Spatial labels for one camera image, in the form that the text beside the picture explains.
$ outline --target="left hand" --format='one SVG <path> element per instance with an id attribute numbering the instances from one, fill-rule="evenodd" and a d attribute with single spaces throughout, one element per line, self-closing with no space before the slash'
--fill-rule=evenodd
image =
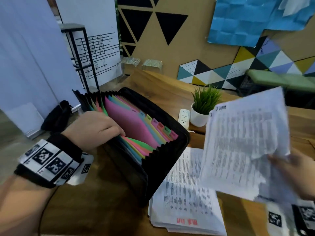
<path id="1" fill-rule="evenodd" d="M 82 151 L 89 151 L 119 134 L 124 136 L 125 132 L 104 113 L 88 111 L 76 119 L 62 134 Z"/>

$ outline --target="cardboard wall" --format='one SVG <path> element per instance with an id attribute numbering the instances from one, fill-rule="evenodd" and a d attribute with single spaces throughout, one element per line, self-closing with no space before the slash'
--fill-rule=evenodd
<path id="1" fill-rule="evenodd" d="M 238 46 L 227 46 L 207 43 L 211 20 L 215 8 L 215 0 L 150 0 L 152 7 L 135 7 L 120 5 L 122 9 L 152 11 L 152 15 L 139 39 L 133 35 L 134 43 L 122 42 L 136 46 L 132 57 L 139 58 L 141 64 L 146 59 L 156 59 L 163 62 L 163 74 L 176 78 L 179 65 L 199 59 L 210 68 L 218 68 L 233 63 L 238 52 Z M 188 15 L 179 31 L 168 45 L 160 27 L 155 12 Z M 131 28 L 124 15 L 122 19 Z M 299 32 L 265 31 L 281 49 L 293 60 L 315 56 L 315 19 L 312 18 L 307 27 Z M 133 68 L 125 67 L 125 73 L 130 74 Z"/>

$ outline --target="black cable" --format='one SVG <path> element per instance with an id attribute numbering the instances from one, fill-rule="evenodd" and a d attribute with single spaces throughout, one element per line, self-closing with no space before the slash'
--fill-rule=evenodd
<path id="1" fill-rule="evenodd" d="M 53 192 L 53 194 L 51 194 L 51 196 L 49 197 L 49 199 L 48 199 L 48 201 L 47 201 L 47 203 L 46 203 L 46 205 L 45 205 L 45 207 L 44 207 L 44 209 L 43 209 L 43 211 L 42 211 L 42 214 L 41 214 L 40 219 L 39 219 L 38 229 L 37 229 L 37 235 L 38 235 L 38 236 L 41 236 L 40 227 L 41 227 L 41 224 L 42 224 L 42 217 L 44 216 L 45 210 L 46 210 L 46 208 L 47 208 L 47 206 L 48 206 L 50 200 L 53 198 L 54 194 L 55 194 L 56 191 L 58 190 L 58 188 L 59 188 L 59 186 L 56 188 L 56 190 Z"/>

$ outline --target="power strip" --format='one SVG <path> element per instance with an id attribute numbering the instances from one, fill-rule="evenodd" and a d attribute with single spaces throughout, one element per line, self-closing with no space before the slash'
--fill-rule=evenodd
<path id="1" fill-rule="evenodd" d="M 178 122 L 188 130 L 190 120 L 190 111 L 187 109 L 181 109 L 179 111 Z"/>

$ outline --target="wooden desk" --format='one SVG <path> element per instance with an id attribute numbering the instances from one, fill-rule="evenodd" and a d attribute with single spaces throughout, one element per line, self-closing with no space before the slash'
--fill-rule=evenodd
<path id="1" fill-rule="evenodd" d="M 175 119 L 181 108 L 190 109 L 193 85 L 145 71 L 136 71 L 123 85 L 144 95 Z M 222 101 L 237 96 L 223 93 Z M 291 143 L 315 159 L 315 114 L 313 110 L 288 108 Z M 204 135 L 192 133 L 191 147 L 203 148 Z M 61 186 L 50 201 L 43 220 L 43 234 L 58 235 L 187 235 L 155 228 L 147 217 L 147 207 L 137 206 L 136 198 L 102 148 L 84 184 Z M 264 205 L 227 194 L 218 194 L 229 236 L 268 236 Z"/>

